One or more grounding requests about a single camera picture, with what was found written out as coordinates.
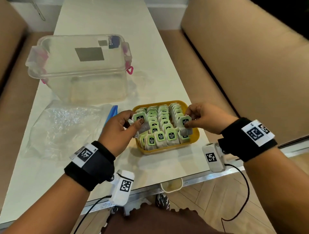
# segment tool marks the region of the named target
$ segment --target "white wall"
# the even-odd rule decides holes
[[[158,29],[180,28],[188,0],[144,1]],[[36,0],[36,3],[46,21],[41,19],[31,3],[12,2],[11,4],[28,23],[30,31],[54,31],[63,0]]]

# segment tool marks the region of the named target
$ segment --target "table top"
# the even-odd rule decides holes
[[[191,102],[169,57],[160,34],[143,0],[65,0],[55,35],[120,34],[130,44],[133,75],[128,77],[128,97],[117,103],[119,110],[137,105],[182,100]],[[56,99],[40,82],[21,143],[11,182],[0,216],[0,223],[16,220],[37,201],[63,174],[67,161],[24,157],[30,129],[45,109]],[[115,170],[132,171],[132,189],[209,170],[202,152],[208,143],[205,132],[194,144],[166,153],[143,156],[132,140],[115,160]],[[98,185],[89,197],[98,199],[110,192],[110,183]]]

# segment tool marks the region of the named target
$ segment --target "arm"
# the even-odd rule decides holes
[[[238,118],[207,103],[192,104],[186,127],[220,134]],[[277,147],[244,163],[247,175],[278,233],[309,233],[309,176]]]
[[[277,147],[244,167],[277,233],[309,233],[309,176]]]
[[[140,129],[143,119],[124,130],[133,111],[123,111],[105,125],[99,142],[115,157],[120,155]],[[69,234],[90,195],[84,187],[63,174],[57,182],[3,234]]]

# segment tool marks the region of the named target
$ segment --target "blue sticker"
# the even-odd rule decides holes
[[[120,37],[108,36],[108,48],[109,49],[118,48],[119,45],[120,45]]]

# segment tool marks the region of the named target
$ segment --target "person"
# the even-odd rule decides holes
[[[119,156],[140,129],[143,119],[124,129],[133,111],[123,111],[105,125],[99,142]],[[238,118],[208,103],[192,104],[186,127],[199,127],[220,134]],[[277,147],[245,160],[244,167],[259,201],[277,233],[309,233],[309,177]],[[63,174],[56,183],[4,234],[69,234],[90,192]],[[111,215],[102,229],[110,233],[221,233],[208,226],[194,211],[168,211],[142,205],[124,217]]]

